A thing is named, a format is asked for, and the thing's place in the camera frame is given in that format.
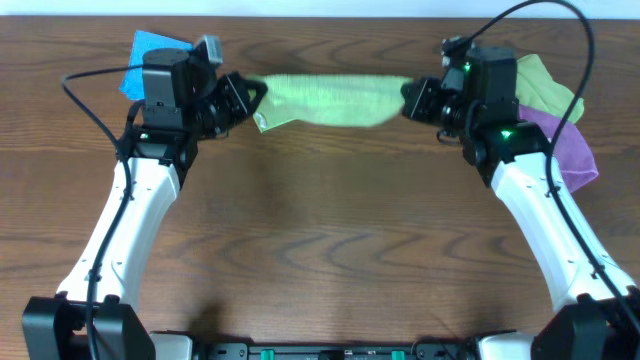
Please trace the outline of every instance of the wooden surface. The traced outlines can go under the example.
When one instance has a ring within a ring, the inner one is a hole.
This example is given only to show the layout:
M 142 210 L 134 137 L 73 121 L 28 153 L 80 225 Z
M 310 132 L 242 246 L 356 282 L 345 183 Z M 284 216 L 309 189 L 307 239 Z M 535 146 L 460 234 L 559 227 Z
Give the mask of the wooden surface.
M 220 18 L 0 19 L 0 358 L 23 358 L 20 315 L 53 295 L 100 215 L 114 167 L 104 135 L 66 98 L 61 75 L 127 63 L 143 29 L 222 39 L 223 71 L 441 73 L 440 40 L 483 20 Z M 640 23 L 595 22 L 597 64 L 579 129 L 600 178 L 575 194 L 602 243 L 640 279 Z M 538 53 L 575 88 L 575 21 L 508 20 L 485 44 Z M 121 75 L 73 85 L 112 129 Z M 140 293 L 148 330 L 258 342 L 412 342 L 551 318 L 542 273 L 506 208 L 434 128 L 248 121 L 202 143 L 160 228 Z

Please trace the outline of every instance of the light green cloth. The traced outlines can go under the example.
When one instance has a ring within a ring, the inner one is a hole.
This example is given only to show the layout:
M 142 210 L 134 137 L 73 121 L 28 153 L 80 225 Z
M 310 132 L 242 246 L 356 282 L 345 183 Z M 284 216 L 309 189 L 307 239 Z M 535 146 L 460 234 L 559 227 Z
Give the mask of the light green cloth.
M 518 60 L 516 97 L 521 105 L 562 117 L 573 99 L 573 93 L 565 86 L 553 81 L 540 57 L 532 54 Z M 584 113 L 584 104 L 582 99 L 579 99 L 569 116 L 569 121 L 575 124 L 582 113 Z
M 269 90 L 253 118 L 260 132 L 292 120 L 325 126 L 371 127 L 395 116 L 404 99 L 400 87 L 413 79 L 379 75 L 250 76 Z M 538 55 L 518 60 L 516 96 L 521 105 L 561 117 L 573 93 L 556 83 Z M 569 117 L 575 123 L 584 112 L 580 99 Z
M 253 118 L 261 132 L 291 120 L 318 125 L 371 127 L 404 105 L 402 84 L 412 79 L 378 75 L 250 76 L 269 90 Z

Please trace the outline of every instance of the white background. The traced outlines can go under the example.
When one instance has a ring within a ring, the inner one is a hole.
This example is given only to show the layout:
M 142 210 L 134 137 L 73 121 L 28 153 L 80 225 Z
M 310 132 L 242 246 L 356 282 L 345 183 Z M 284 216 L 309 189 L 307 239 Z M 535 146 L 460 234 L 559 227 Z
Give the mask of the white background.
M 640 19 L 640 0 L 570 0 L 589 18 Z M 519 0 L 0 0 L 4 15 L 492 17 Z M 538 4 L 517 17 L 572 17 Z

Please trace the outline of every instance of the cloth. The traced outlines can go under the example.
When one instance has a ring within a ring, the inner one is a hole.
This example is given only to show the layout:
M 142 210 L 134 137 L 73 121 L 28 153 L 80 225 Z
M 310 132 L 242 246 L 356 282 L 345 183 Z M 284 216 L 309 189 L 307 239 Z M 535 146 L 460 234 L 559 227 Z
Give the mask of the cloth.
M 538 124 L 544 135 L 551 139 L 560 118 L 534 108 L 520 105 L 520 119 Z M 574 192 L 598 177 L 593 153 L 578 128 L 570 122 L 562 129 L 553 155 L 558 160 L 562 179 L 569 192 Z
M 538 55 L 532 54 L 518 59 L 516 97 L 521 105 L 561 118 L 567 111 L 573 96 L 571 90 L 553 81 Z M 569 121 L 575 124 L 582 113 L 584 113 L 584 103 L 579 99 L 569 116 Z
M 292 120 L 317 125 L 371 127 L 404 105 L 402 84 L 411 79 L 379 75 L 252 76 L 267 84 L 254 120 L 261 132 Z
M 138 30 L 133 37 L 133 46 L 131 47 L 131 57 L 129 58 L 129 66 L 141 65 L 142 56 L 149 50 L 161 48 L 174 48 L 191 50 L 193 46 L 184 41 L 175 40 L 162 35 L 152 34 L 150 32 Z M 129 70 L 122 79 L 120 84 L 120 92 L 127 96 L 127 99 L 136 101 L 144 99 L 144 87 L 142 86 L 142 69 Z

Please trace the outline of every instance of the tabletop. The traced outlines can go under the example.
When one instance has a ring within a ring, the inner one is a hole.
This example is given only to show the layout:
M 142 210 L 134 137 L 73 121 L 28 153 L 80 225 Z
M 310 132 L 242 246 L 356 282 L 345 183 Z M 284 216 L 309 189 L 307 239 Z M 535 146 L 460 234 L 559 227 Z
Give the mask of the tabletop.
M 63 74 L 123 66 L 135 30 L 218 35 L 242 74 L 440 76 L 443 38 L 483 19 L 4 17 L 0 19 L 0 358 L 24 358 L 20 316 L 52 296 L 104 206 L 114 152 L 64 95 Z M 574 197 L 601 242 L 640 279 L 640 22 L 594 21 L 597 60 L 578 128 L 600 177 Z M 586 44 L 574 20 L 506 20 L 481 44 L 536 53 L 575 89 Z M 116 133 L 122 75 L 74 91 Z M 200 144 L 147 263 L 147 330 L 208 341 L 465 337 L 551 319 L 517 224 L 460 149 L 401 117 L 370 128 L 253 121 Z

